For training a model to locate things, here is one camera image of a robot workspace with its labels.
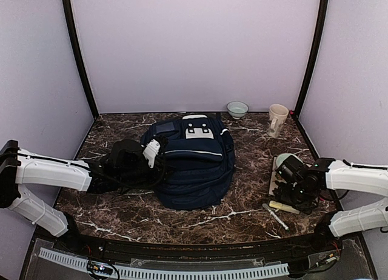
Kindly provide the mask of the yellow highlighter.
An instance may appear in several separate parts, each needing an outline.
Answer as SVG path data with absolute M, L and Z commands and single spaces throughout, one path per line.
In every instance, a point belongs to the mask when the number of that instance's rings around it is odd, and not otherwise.
M 300 211 L 293 208 L 292 206 L 287 205 L 287 204 L 282 204 L 282 203 L 277 202 L 277 201 L 270 201 L 269 207 L 274 208 L 275 210 L 282 210 L 284 212 L 293 213 L 296 215 L 300 214 Z

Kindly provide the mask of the white marker pen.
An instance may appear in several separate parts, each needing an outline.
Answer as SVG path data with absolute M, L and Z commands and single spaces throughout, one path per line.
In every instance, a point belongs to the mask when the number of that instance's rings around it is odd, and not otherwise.
M 281 220 L 278 215 L 266 204 L 266 203 L 263 203 L 262 204 L 262 207 L 267 211 L 269 212 L 269 214 L 276 220 L 276 222 L 278 222 L 282 227 L 283 229 L 285 229 L 286 231 L 289 231 L 289 226 L 283 221 Z

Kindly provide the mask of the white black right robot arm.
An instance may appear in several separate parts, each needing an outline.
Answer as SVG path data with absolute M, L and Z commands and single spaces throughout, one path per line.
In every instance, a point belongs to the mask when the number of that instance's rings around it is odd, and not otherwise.
M 336 196 L 342 210 L 330 212 L 315 227 L 309 246 L 322 252 L 333 238 L 379 228 L 387 231 L 387 166 L 356 164 L 345 159 L 318 158 L 308 164 L 291 153 L 275 158 L 279 181 L 273 187 L 276 201 L 305 214 L 318 207 L 325 191 Z

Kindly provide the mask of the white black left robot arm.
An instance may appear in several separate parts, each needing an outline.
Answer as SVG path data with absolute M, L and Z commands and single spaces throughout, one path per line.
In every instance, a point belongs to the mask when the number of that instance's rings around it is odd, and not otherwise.
M 157 162 L 161 155 L 162 144 L 156 139 L 145 146 L 132 139 L 118 141 L 98 162 L 37 155 L 9 140 L 1 149 L 1 208 L 19 213 L 61 238 L 72 253 L 81 253 L 85 239 L 72 216 L 49 206 L 27 186 L 64 187 L 91 194 L 153 187 L 163 177 L 164 164 Z

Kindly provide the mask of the navy blue student backpack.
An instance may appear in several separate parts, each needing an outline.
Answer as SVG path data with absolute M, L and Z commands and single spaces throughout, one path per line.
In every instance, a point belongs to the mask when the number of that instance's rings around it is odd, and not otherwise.
M 219 205 L 235 171 L 233 138 L 219 116 L 188 115 L 152 124 L 141 144 L 163 137 L 166 178 L 154 188 L 161 204 L 174 210 Z

